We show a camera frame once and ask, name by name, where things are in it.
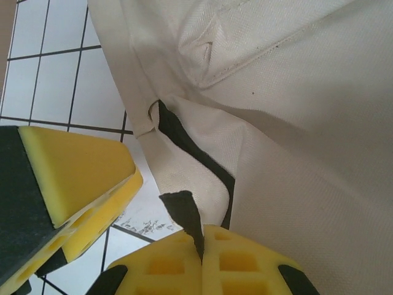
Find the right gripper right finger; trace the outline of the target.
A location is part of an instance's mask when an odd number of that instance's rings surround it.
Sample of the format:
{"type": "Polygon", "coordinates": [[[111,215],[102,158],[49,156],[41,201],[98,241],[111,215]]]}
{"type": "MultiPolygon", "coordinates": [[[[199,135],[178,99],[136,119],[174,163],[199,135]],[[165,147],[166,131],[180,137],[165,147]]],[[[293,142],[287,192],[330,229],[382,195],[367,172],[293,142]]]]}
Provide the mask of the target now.
{"type": "Polygon", "coordinates": [[[205,225],[203,294],[319,294],[293,259],[223,227],[205,225]]]}

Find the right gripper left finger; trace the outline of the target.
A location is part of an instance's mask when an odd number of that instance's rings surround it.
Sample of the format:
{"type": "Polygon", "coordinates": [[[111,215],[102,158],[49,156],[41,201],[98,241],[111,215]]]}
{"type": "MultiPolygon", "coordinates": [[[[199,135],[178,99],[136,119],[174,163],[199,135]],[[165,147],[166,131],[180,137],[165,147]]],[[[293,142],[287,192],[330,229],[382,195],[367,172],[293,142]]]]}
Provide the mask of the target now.
{"type": "Polygon", "coordinates": [[[112,262],[87,294],[201,294],[193,238],[176,232],[112,262]]]}

